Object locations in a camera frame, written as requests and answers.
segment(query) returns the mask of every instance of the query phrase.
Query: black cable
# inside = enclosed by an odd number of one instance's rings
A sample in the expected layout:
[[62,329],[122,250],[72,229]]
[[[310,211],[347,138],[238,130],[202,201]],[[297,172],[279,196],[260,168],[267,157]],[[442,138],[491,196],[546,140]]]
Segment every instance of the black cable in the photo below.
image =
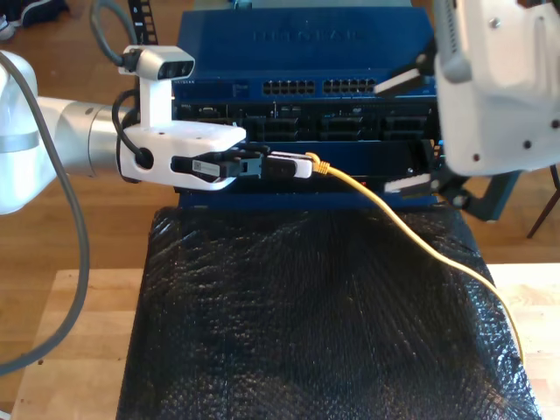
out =
[[107,39],[105,38],[105,33],[103,32],[102,22],[101,22],[101,10],[103,8],[109,9],[116,14],[118,19],[124,26],[125,31],[129,35],[129,42],[135,46],[138,44],[137,34],[134,31],[134,23],[130,19],[128,13],[126,13],[121,6],[114,3],[112,0],[94,0],[89,10],[89,25],[91,26],[91,31],[94,33],[97,45],[103,51],[103,54],[111,60],[117,67],[122,67],[124,64],[124,59],[120,54],[114,52]]
[[119,112],[121,110],[121,106],[123,102],[129,99],[131,96],[138,95],[138,91],[136,89],[125,90],[124,92],[120,93],[115,102],[113,102],[113,108],[111,109],[111,119],[113,120],[113,125],[115,126],[116,134],[117,134],[117,142],[122,141],[129,150],[135,154],[136,161],[140,166],[146,166],[145,156],[138,147],[132,143],[129,137],[124,132],[123,124],[119,118]]
[[33,117],[35,118],[35,123],[38,127],[38,132],[43,139],[45,144],[46,152],[51,159],[52,167],[59,178],[60,184],[62,185],[62,190],[66,195],[66,199],[70,208],[72,210],[72,216],[76,226],[76,231],[78,233],[78,243],[80,246],[80,272],[78,275],[78,284],[76,286],[76,293],[73,297],[72,305],[68,311],[68,314],[60,324],[59,328],[54,332],[54,334],[45,340],[42,344],[33,348],[29,353],[22,354],[14,360],[0,364],[0,376],[7,375],[15,370],[24,368],[27,365],[38,361],[39,359],[45,357],[51,350],[53,350],[60,342],[70,333],[70,330],[76,323],[76,320],[80,316],[81,309],[86,300],[86,294],[88,292],[88,279],[89,279],[89,241],[88,241],[88,230],[86,228],[86,222],[84,221],[84,216],[80,208],[80,203],[76,197],[74,189],[70,184],[70,180],[64,170],[62,162],[60,162],[59,154],[54,146],[53,139],[49,133],[49,129],[46,126],[45,118],[41,113],[37,99],[35,95],[27,84],[27,80],[18,70],[18,68],[10,61],[10,59],[0,52],[0,65],[6,69],[6,71],[13,77],[14,81],[21,88],[24,94],[25,100],[29,104],[29,108]]

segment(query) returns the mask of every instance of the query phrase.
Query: blue network switch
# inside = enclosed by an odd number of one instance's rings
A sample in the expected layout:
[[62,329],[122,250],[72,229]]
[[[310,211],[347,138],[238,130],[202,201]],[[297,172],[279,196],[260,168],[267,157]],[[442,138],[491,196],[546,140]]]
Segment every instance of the blue network switch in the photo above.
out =
[[[178,46],[196,67],[174,94],[178,104],[372,99],[432,37],[412,7],[187,11]],[[435,94],[432,82],[405,96]]]

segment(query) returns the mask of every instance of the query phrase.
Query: wooden floor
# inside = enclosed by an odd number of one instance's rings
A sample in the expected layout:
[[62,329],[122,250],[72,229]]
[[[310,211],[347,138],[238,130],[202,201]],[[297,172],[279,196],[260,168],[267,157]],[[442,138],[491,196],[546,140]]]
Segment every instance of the wooden floor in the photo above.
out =
[[[175,44],[180,12],[193,1],[152,2],[160,43]],[[112,103],[132,79],[118,75],[98,51],[88,25],[89,0],[68,3],[69,14],[21,30],[1,48],[30,61],[43,96]],[[123,49],[120,26],[111,16],[104,18],[109,41]],[[177,203],[172,189],[77,178],[73,184],[86,215],[92,268],[143,267],[151,218],[160,207]],[[477,181],[473,188],[482,185]],[[498,223],[468,218],[488,263],[560,262],[560,206],[535,239],[525,239],[552,193],[548,172],[526,174]],[[0,360],[30,348],[55,273],[77,268],[77,258],[71,214],[58,184],[22,211],[0,218]],[[20,380],[20,373],[0,378],[0,410],[11,410]]]

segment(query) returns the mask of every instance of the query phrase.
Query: network port row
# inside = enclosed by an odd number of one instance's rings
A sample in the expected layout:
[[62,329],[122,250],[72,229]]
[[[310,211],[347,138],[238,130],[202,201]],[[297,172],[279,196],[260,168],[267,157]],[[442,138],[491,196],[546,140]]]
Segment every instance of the network port row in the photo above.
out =
[[315,95],[315,82],[299,81],[266,81],[262,84],[262,94],[269,95]]
[[375,88],[375,80],[325,80],[323,93],[331,94],[372,94]]

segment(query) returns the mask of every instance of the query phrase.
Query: metal rack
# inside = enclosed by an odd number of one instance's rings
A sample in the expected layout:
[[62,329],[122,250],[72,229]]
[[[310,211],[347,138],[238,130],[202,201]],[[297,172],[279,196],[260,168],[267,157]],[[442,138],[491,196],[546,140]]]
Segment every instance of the metal rack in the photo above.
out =
[[158,35],[151,12],[150,0],[129,0],[129,10],[138,44],[141,46],[156,46]]

